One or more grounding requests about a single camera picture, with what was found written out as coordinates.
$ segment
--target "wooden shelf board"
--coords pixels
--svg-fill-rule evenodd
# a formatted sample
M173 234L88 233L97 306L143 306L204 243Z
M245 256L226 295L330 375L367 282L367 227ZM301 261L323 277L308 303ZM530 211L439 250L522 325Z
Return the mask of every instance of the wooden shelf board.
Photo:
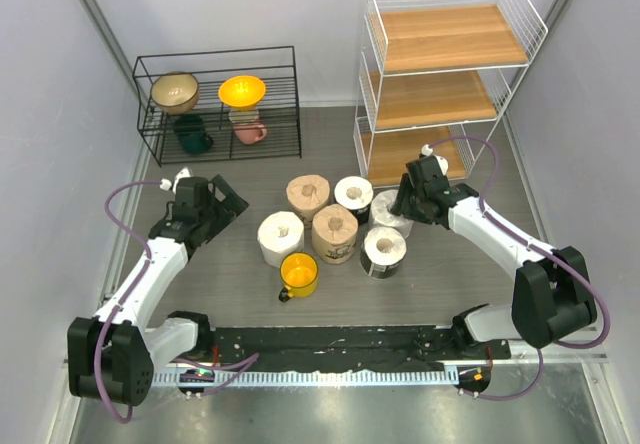
M381 14L386 72L526 64L527 55L497 6Z
M395 186L400 184L402 174L407 170L406 163L417 159L424 144L449 137L448 126L430 127L415 131L386 132L376 134L373 141L371 162L369 163L369 181L374 186ZM371 144L371 134L362 134L365 154ZM438 146L438 154L449 161L450 179L467 177L458 147L455 142L445 142Z
M377 91L380 73L372 72L371 82ZM382 82L376 129L495 117L476 71L392 76Z

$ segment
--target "yellow bowl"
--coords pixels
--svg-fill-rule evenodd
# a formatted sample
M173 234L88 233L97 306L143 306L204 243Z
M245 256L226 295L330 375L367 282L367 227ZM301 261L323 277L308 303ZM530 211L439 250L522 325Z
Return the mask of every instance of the yellow bowl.
M318 287L318 263L309 254L295 252L282 261L280 276L284 282L281 301L310 296Z
M184 114L198 103L200 86L191 74L171 72L156 79L151 98L167 114Z
M218 97L227 106L249 110L260 102L267 92L262 79L255 76L236 76L226 80L218 90Z

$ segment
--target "floor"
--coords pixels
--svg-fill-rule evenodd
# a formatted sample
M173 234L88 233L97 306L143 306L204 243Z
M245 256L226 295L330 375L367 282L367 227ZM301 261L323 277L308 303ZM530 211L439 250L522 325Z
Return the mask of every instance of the floor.
M353 109L302 109L303 158L198 163L195 175L221 174L250 204L234 223L201 247L176 277L157 307L151 326L175 310L206 313L218 326L311 326L448 324L470 307L508 303L512 282L465 239L441 227L416 224L407 240L408 253L399 272L384 281L370 279L359 260L340 265L320 262L319 285L308 299L278 301L278 270L266 265L256 241L258 226L269 214L287 209L285 188L296 176L321 174L333 185L358 174L353 145ZM501 174L489 194L494 209L535 233L535 226L508 139L499 126L492 142L501 153ZM419 149L423 143L416 143ZM147 178L171 178L179 165L149 165ZM484 153L468 183L480 190L492 169ZM147 186L140 199L134 229L146 235L164 214L167 194ZM306 249L311 249L307 232ZM133 243L124 271L141 254Z
M509 394L536 369L493 372L491 391ZM71 444L606 442L579 364L546 366L539 387L509 403L474 401L451 387L228 389L188 402L162 388L134 416L141 419L121 425L102 403L84 400Z

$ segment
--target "gray wooden tabletop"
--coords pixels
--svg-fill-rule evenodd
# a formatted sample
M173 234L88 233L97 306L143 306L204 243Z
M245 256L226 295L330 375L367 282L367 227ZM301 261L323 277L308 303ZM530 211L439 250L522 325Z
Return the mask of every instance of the gray wooden tabletop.
M513 284L482 251L442 227L415 224L407 256L386 280L369 278L358 254L340 265L320 261L318 289L309 298L278 301L277 269L262 259L258 226L269 214L287 210L285 188L296 176L320 174L332 187L358 175L353 145L353 109L302 109L303 157L198 163L195 175L221 174L250 207L208 245L198 249L175 278L151 320L159 325L175 310L209 315L214 326L312 326L448 324L452 316L478 304L511 301ZM524 231L536 234L524 188L502 125L492 142L502 161L488 197L491 206ZM480 190L491 171L490 153L480 157L468 183ZM147 178L172 178L180 165L149 165ZM170 196L147 186L140 198L134 229L146 235L164 214ZM305 249L312 253L311 233ZM141 254L132 242L123 268L128 273Z

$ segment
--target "pink mug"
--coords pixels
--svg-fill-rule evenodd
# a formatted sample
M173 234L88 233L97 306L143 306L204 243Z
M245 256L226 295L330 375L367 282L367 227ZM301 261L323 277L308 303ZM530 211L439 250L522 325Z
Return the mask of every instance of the pink mug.
M233 131L243 144L255 144L267 137L267 128L258 120L257 110L232 110L229 112L229 120L233 123Z

